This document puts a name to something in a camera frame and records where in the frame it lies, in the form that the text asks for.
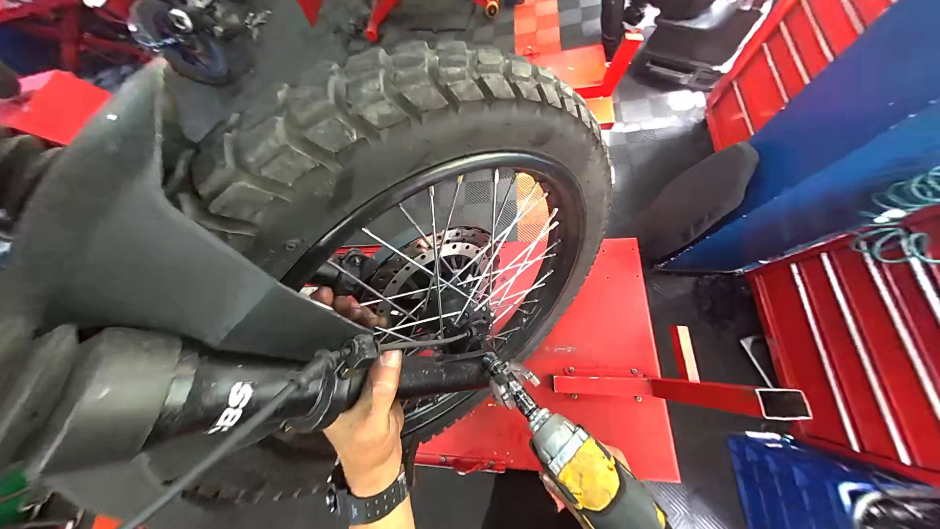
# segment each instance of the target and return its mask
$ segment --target hand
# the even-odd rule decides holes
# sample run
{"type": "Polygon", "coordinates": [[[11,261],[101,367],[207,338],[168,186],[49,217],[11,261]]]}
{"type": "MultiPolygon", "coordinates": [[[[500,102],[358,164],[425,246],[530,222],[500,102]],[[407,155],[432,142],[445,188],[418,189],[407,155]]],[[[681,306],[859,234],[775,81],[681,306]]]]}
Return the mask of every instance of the hand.
{"type": "Polygon", "coordinates": [[[388,321],[385,318],[376,315],[368,307],[363,307],[352,296],[336,296],[333,289],[328,286],[318,287],[310,295],[310,299],[316,299],[324,305],[333,307],[333,310],[338,312],[339,315],[363,327],[370,329],[376,326],[388,327],[388,321]]]}
{"type": "Polygon", "coordinates": [[[350,491],[360,498],[385,490],[399,476],[404,413],[395,399],[401,351],[385,351],[362,394],[323,433],[337,450],[350,491]]]}

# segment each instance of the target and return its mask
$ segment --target motorcycle rear wheel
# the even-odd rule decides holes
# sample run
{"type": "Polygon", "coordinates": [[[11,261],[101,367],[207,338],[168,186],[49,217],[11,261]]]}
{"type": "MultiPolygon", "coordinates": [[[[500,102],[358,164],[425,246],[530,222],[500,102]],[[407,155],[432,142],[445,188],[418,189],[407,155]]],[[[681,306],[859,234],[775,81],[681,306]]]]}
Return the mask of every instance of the motorcycle rear wheel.
{"type": "MultiPolygon", "coordinates": [[[[584,100],[523,57],[472,50],[458,41],[435,49],[417,41],[390,54],[372,48],[342,67],[322,64],[298,86],[281,88],[267,104],[216,128],[202,141],[191,178],[168,191],[193,220],[300,289],[341,247],[376,245],[389,263],[395,249],[423,237],[441,235],[443,243],[448,226],[490,236],[504,231],[507,218],[497,222],[495,213],[463,211],[472,208],[462,208],[445,225],[447,207],[453,211],[451,197],[457,200],[460,193],[460,184],[452,190],[458,177],[465,200],[471,183],[479,183],[474,193],[492,196],[493,211],[497,195],[505,206],[513,203],[506,197],[515,190],[520,199],[509,209],[521,210],[528,207],[522,201],[527,192],[546,194],[538,206],[543,215],[537,233],[525,241],[543,241],[535,255],[540,250],[548,255],[545,249],[555,243],[551,259],[536,267],[536,277],[552,277],[545,280],[543,303],[533,305],[525,332],[500,351],[504,358],[523,359],[588,274],[603,238],[611,187],[601,129],[584,100]],[[432,187],[438,198],[429,200],[432,187]],[[432,201],[438,204],[434,217],[420,207],[432,201]],[[398,225],[386,221],[391,215],[398,216],[398,225]],[[548,229],[549,215],[557,215],[556,229],[548,229]],[[382,244],[365,237],[364,227],[382,244]]],[[[512,231],[525,239],[523,227],[512,231]]],[[[384,304],[379,301],[376,306],[384,304]]],[[[522,318],[517,311],[508,314],[503,329],[522,318]]],[[[486,391],[456,393],[413,407],[403,441],[429,439],[486,396],[486,391]]],[[[332,464],[321,436],[289,433],[233,454],[189,495],[197,501],[293,498],[321,489],[332,464]]]]}

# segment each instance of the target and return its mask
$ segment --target cable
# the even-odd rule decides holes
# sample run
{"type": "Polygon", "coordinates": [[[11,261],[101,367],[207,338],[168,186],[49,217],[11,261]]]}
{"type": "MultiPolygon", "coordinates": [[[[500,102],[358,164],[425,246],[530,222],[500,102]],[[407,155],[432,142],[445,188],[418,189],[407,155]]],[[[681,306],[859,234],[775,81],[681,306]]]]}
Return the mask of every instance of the cable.
{"type": "Polygon", "coordinates": [[[296,392],[300,387],[307,385],[310,380],[315,378],[318,375],[321,375],[325,368],[329,367],[332,363],[333,358],[329,354],[318,353],[317,356],[310,361],[304,368],[304,371],[300,373],[295,378],[292,378],[284,389],[277,393],[271,401],[264,405],[263,408],[259,409],[254,415],[248,418],[247,421],[242,423],[242,425],[235,427],[231,430],[231,433],[228,434],[228,437],[222,440],[215,448],[212,449],[205,457],[203,457],[199,462],[185,473],[179,479],[173,482],[173,485],[170,485],[166,491],[157,498],[152,504],[148,505],[144,510],[137,513],[136,516],[131,518],[128,521],[125,521],[121,524],[119,529],[136,529],[144,524],[145,521],[149,520],[151,516],[156,514],[158,510],[168,504],[174,498],[176,498],[184,489],[189,487],[196,479],[206,472],[212,465],[217,463],[219,459],[224,457],[229,451],[236,447],[245,437],[248,436],[256,427],[260,426],[261,423],[268,420],[278,408],[284,404],[285,401],[290,398],[290,396],[296,392]]]}
{"type": "Polygon", "coordinates": [[[413,340],[406,340],[401,342],[392,342],[390,344],[379,344],[379,352],[391,351],[394,349],[412,349],[414,347],[434,347],[436,345],[447,345],[453,342],[460,340],[461,338],[466,338],[469,335],[468,332],[462,332],[457,336],[451,336],[450,338],[443,338],[441,340],[425,340],[423,342],[415,342],[413,340]]]}
{"type": "Polygon", "coordinates": [[[924,174],[889,185],[885,191],[871,195],[871,201],[882,212],[859,212],[871,222],[861,226],[850,245],[858,252],[867,253],[881,263],[905,263],[919,259],[924,263],[940,265],[940,259],[927,255],[931,238],[924,232],[912,232],[901,222],[913,212],[940,204],[940,166],[924,174]],[[885,252],[895,250],[900,257],[886,257],[885,252]]]}

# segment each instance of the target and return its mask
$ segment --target right hand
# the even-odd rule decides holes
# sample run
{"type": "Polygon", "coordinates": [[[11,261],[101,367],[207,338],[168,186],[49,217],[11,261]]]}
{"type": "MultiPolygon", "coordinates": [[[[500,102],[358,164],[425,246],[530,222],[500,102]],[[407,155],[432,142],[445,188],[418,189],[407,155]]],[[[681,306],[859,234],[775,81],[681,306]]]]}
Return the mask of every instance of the right hand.
{"type": "Polygon", "coordinates": [[[372,364],[359,400],[323,430],[350,491],[360,498],[382,492],[400,473],[404,412],[395,398],[400,371],[401,351],[385,351],[372,364]]]}

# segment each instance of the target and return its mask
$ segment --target finger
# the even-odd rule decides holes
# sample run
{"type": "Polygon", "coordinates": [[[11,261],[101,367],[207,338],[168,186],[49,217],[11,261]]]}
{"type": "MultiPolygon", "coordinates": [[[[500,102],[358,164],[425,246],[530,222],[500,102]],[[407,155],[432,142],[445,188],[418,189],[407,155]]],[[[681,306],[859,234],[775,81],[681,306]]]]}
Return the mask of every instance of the finger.
{"type": "Polygon", "coordinates": [[[372,414],[387,416],[395,403],[395,392],[399,388],[401,351],[385,351],[368,373],[372,389],[372,414]]]}
{"type": "Polygon", "coordinates": [[[624,467],[627,466],[627,457],[623,454],[623,452],[618,447],[611,446],[609,444],[604,444],[603,442],[601,444],[603,444],[603,447],[607,449],[607,452],[609,452],[610,455],[614,457],[614,459],[619,461],[620,464],[622,464],[624,467]]]}
{"type": "Polygon", "coordinates": [[[353,299],[352,296],[337,296],[333,300],[333,308],[339,315],[353,319],[354,312],[359,309],[359,302],[353,299]]]}
{"type": "Polygon", "coordinates": [[[362,325],[364,325],[364,326],[366,326],[366,327],[368,327],[368,328],[373,328],[373,327],[379,325],[380,322],[382,321],[382,318],[380,318],[378,315],[376,315],[376,313],[374,313],[371,309],[368,309],[368,308],[366,308],[366,307],[363,307],[363,308],[362,308],[362,315],[363,315],[363,319],[364,319],[365,321],[363,321],[363,322],[361,322],[361,323],[362,323],[362,325]]]}
{"type": "Polygon", "coordinates": [[[395,434],[401,437],[401,429],[405,426],[405,410],[401,408],[401,402],[395,401],[392,405],[392,427],[395,428],[395,434]]]}
{"type": "Polygon", "coordinates": [[[548,495],[555,501],[555,508],[559,511],[565,508],[565,504],[558,499],[561,496],[561,491],[558,490],[558,485],[552,481],[552,478],[548,477],[545,473],[539,473],[539,478],[541,478],[541,483],[545,487],[545,491],[547,491],[548,495]]]}
{"type": "Polygon", "coordinates": [[[315,299],[324,305],[333,306],[333,289],[328,286],[317,287],[310,295],[310,299],[315,299]]]}

